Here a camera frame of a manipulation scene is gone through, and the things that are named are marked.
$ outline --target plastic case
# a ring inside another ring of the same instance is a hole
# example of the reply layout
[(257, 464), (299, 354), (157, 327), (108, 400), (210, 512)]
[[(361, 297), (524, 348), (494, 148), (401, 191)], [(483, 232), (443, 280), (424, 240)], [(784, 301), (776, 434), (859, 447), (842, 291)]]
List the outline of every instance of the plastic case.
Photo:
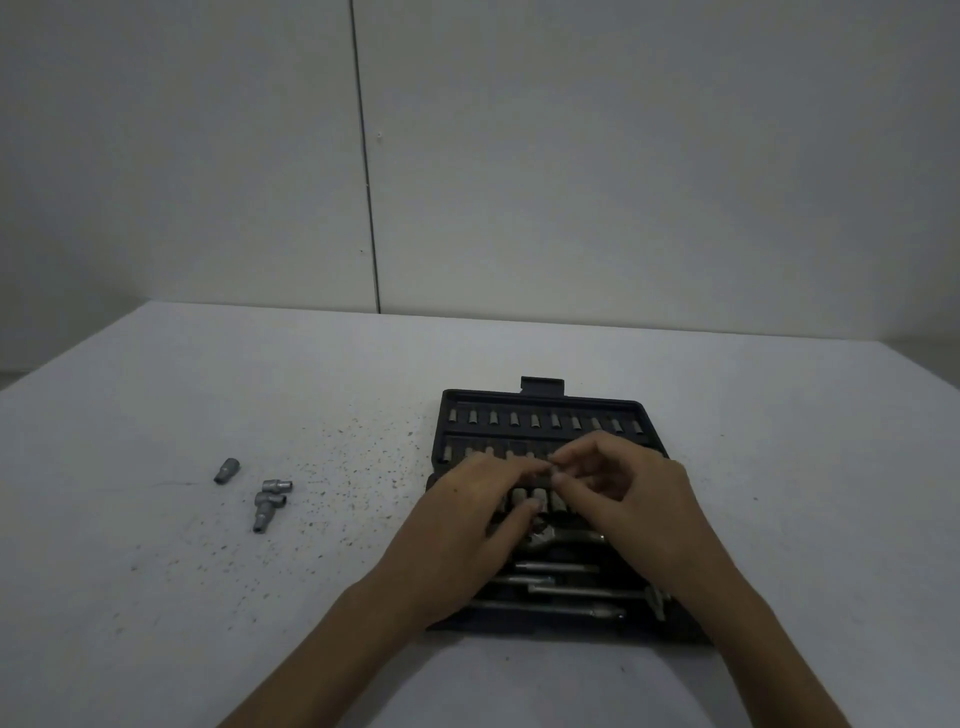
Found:
[[(545, 458), (564, 443), (597, 428), (667, 455), (639, 402), (566, 397), (562, 379), (525, 376), (520, 387), (519, 394), (460, 389), (444, 392), (431, 453), (434, 472), (427, 480), (427, 489), (461, 462), (470, 450), (487, 451), (497, 457), (506, 457), (512, 452), (516, 456), (532, 453), (534, 457)], [(548, 509), (535, 519), (535, 532), (548, 534), (552, 528), (561, 529), (567, 538), (590, 538), (589, 524), (550, 495), (548, 476), (524, 484), (524, 488), (527, 497), (538, 488), (548, 494)], [(492, 528), (510, 512), (512, 493), (501, 503), (502, 510), (493, 515)], [(566, 510), (555, 505), (562, 505)], [(531, 547), (533, 542), (531, 537), (521, 544), (498, 576), (550, 577), (554, 584), (541, 586), (618, 590), (631, 593), (630, 597), (544, 595), (532, 593), (527, 585), (491, 582), (471, 602), (482, 602), (485, 606), (468, 606), (433, 628), (551, 638), (708, 643), (683, 605), (654, 589), (610, 546), (552, 543)], [(519, 571), (518, 562), (572, 564), (590, 568), (590, 572)], [(544, 607), (543, 611), (532, 611)], [(568, 612), (585, 608), (593, 615)]]

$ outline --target white table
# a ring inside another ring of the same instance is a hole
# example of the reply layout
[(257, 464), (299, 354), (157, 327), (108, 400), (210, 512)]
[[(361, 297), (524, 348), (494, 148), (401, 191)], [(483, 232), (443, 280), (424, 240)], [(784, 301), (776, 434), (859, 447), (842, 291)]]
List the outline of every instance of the white table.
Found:
[[(442, 390), (523, 375), (646, 405), (854, 724), (955, 725), (960, 392), (882, 345), (174, 303), (0, 394), (4, 725), (216, 723), (381, 553)], [(710, 652), (489, 638), (412, 645), (345, 721), (745, 722)]]

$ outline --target black plastic latch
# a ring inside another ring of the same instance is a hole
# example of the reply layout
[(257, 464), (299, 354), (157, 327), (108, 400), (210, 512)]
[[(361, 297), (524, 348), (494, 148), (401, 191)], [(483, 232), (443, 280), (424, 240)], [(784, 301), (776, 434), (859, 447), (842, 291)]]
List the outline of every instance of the black plastic latch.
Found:
[(562, 397), (564, 395), (564, 381), (562, 379), (548, 379), (545, 376), (522, 376), (520, 378), (520, 394)]

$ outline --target black vertical line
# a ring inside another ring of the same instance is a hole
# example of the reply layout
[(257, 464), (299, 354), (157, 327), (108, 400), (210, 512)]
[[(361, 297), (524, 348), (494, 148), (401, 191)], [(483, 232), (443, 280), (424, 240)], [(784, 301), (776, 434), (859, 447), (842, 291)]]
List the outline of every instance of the black vertical line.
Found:
[(357, 83), (357, 107), (360, 110), (360, 148), (363, 150), (363, 176), (364, 182), (367, 184), (367, 218), (370, 221), (370, 252), (373, 258), (373, 294), (376, 296), (376, 312), (380, 313), (380, 276), (376, 272), (373, 203), (370, 199), (370, 166), (367, 164), (367, 127), (363, 120), (363, 91), (360, 89), (360, 57), (357, 55), (357, 24), (353, 17), (353, 0), (350, 0), (350, 35), (353, 38), (353, 72)]

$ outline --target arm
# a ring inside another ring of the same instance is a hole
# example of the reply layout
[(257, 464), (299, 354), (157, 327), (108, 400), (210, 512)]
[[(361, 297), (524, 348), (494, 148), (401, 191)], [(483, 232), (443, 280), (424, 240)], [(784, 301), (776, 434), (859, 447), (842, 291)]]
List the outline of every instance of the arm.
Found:
[(488, 537), (500, 499), (549, 463), (477, 453), (417, 503), (383, 558), (221, 728), (328, 728), (421, 630), (456, 612), (500, 570), (539, 504), (527, 501)]
[(849, 723), (747, 583), (700, 509), (684, 467), (595, 432), (557, 450), (553, 476), (576, 508), (638, 573), (700, 622), (756, 728)]

